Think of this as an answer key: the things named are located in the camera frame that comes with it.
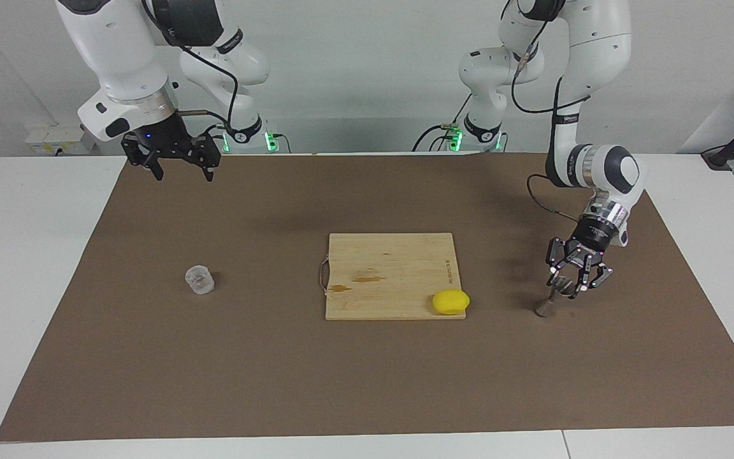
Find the lemon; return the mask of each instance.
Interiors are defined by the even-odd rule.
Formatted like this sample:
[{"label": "lemon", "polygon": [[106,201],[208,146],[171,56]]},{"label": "lemon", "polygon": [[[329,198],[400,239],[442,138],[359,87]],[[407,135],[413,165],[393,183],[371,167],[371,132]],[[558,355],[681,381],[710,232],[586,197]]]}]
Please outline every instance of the lemon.
[{"label": "lemon", "polygon": [[432,298],[432,307],[444,316],[457,316],[469,307],[469,296],[464,291],[451,289]]}]

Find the cutting board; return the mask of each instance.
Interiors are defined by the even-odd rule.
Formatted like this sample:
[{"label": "cutting board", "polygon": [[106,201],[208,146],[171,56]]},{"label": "cutting board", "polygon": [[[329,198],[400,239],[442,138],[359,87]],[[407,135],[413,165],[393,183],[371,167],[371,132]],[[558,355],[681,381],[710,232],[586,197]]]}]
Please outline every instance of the cutting board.
[{"label": "cutting board", "polygon": [[461,320],[432,296],[461,289],[452,233],[330,235],[328,320]]}]

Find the electrical box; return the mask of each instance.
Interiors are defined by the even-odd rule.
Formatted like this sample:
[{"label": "electrical box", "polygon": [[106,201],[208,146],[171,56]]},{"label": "electrical box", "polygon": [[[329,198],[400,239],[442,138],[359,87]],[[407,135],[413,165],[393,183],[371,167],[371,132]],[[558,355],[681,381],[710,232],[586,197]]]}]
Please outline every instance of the electrical box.
[{"label": "electrical box", "polygon": [[96,139],[79,127],[35,129],[24,142],[40,156],[92,154],[96,148]]}]

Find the white table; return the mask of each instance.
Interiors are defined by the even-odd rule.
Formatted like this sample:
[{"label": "white table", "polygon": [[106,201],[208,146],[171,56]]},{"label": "white table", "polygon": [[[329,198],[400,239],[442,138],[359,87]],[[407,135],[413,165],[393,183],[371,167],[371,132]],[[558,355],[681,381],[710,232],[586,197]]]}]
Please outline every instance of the white table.
[{"label": "white table", "polygon": [[[647,191],[734,340],[734,177],[694,156],[643,159]],[[0,159],[0,423],[123,163]],[[0,457],[48,456],[723,459],[734,456],[734,427],[0,444]]]}]

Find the brown stain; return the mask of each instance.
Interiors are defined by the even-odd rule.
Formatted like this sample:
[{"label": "brown stain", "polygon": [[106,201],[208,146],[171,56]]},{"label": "brown stain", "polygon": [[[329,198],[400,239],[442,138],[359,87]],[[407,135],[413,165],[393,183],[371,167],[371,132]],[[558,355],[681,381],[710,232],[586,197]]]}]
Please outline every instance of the brown stain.
[{"label": "brown stain", "polygon": [[357,278],[353,279],[353,282],[364,284],[365,282],[381,282],[382,280],[386,279],[387,278],[382,278],[379,276],[358,276]]},{"label": "brown stain", "polygon": [[352,288],[349,288],[346,285],[331,285],[330,288],[328,288],[328,291],[332,291],[333,293],[341,293],[342,291],[348,290],[352,290]]}]

